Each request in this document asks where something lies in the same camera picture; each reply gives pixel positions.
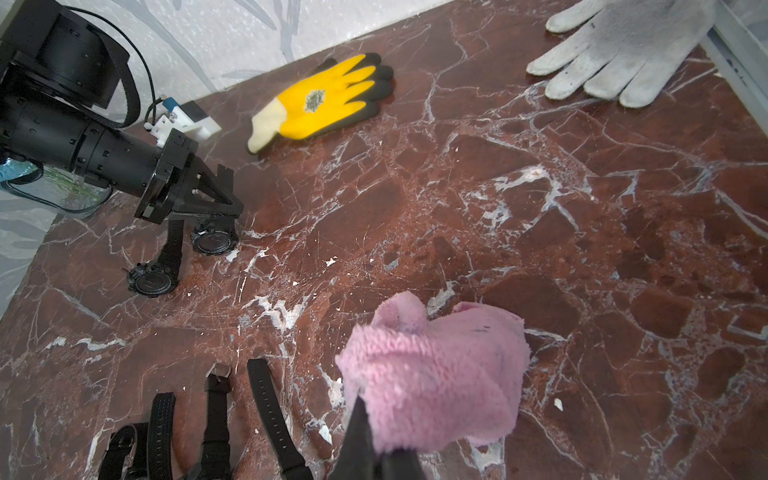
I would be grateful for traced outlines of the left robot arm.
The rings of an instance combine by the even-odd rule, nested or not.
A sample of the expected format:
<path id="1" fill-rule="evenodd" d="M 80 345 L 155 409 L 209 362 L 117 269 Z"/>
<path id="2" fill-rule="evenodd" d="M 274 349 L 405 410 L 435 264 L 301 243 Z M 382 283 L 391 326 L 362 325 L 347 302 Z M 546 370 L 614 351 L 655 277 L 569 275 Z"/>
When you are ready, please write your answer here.
<path id="1" fill-rule="evenodd" d="M 163 100 L 149 132 L 125 133 L 142 114 L 129 53 L 56 1 L 17 1 L 1 23 L 1 156 L 56 167 L 139 198 L 136 217 L 236 218 L 233 173 L 198 157 L 218 125 L 193 102 Z"/>

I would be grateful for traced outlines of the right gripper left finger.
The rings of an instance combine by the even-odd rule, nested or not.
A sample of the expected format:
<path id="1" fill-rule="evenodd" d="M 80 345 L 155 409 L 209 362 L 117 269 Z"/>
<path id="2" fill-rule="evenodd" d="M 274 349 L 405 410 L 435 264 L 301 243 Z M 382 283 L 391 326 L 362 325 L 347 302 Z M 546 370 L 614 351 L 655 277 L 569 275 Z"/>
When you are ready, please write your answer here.
<path id="1" fill-rule="evenodd" d="M 357 397 L 329 480 L 373 480 L 375 452 L 366 405 Z"/>

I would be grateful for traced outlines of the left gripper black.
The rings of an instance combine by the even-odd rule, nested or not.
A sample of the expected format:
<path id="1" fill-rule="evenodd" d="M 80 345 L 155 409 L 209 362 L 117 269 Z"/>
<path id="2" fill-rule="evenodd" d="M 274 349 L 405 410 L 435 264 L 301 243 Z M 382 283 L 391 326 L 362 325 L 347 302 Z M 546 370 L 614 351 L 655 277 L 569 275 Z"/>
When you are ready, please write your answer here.
<path id="1" fill-rule="evenodd" d="M 214 173 L 197 155 L 198 143 L 172 129 L 134 216 L 161 224 L 166 218 L 238 218 L 243 203 L 234 194 L 234 172 Z"/>

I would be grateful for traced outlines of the pink fluffy cloth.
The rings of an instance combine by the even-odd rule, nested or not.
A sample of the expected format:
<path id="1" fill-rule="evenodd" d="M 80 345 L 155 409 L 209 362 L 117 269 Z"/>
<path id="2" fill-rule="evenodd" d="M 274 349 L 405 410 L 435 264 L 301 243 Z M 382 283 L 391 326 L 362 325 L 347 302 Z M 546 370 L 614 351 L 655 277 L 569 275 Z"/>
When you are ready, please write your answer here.
<path id="1" fill-rule="evenodd" d="M 530 362 L 521 317 L 460 302 L 430 320 L 409 291 L 357 325 L 336 356 L 349 405 L 364 401 L 374 450 L 431 453 L 513 432 Z"/>

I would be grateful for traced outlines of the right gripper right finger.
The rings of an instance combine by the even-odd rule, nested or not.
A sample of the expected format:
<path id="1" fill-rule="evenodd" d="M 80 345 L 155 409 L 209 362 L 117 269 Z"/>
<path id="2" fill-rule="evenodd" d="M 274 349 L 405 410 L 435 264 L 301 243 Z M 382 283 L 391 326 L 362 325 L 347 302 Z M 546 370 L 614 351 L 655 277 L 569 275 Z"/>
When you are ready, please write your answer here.
<path id="1" fill-rule="evenodd" d="M 413 450 L 395 450 L 380 458 L 382 480 L 425 480 L 418 454 Z"/>

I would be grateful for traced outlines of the black watch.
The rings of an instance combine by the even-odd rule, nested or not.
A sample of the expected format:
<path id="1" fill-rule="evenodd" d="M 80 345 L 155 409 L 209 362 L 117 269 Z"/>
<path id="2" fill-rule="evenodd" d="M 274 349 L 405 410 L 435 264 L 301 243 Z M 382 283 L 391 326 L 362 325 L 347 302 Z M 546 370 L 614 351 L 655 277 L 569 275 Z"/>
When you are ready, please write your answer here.
<path id="1" fill-rule="evenodd" d="M 227 425 L 227 395 L 232 391 L 231 367 L 215 363 L 206 375 L 206 428 L 199 462 L 187 479 L 231 479 L 230 435 Z"/>
<path id="2" fill-rule="evenodd" d="M 195 252 L 208 255 L 225 255 L 239 243 L 235 218 L 215 216 L 198 223 L 191 233 L 191 244 Z"/>
<path id="3" fill-rule="evenodd" d="M 282 479 L 313 480 L 304 457 L 294 445 L 277 398 L 271 371 L 265 359 L 249 359 L 247 373 L 263 427 L 277 456 Z"/>
<path id="4" fill-rule="evenodd" d="M 179 282 L 184 235 L 183 220 L 169 220 L 166 243 L 157 259 L 137 263 L 127 272 L 128 289 L 134 293 L 157 298 L 172 292 Z"/>

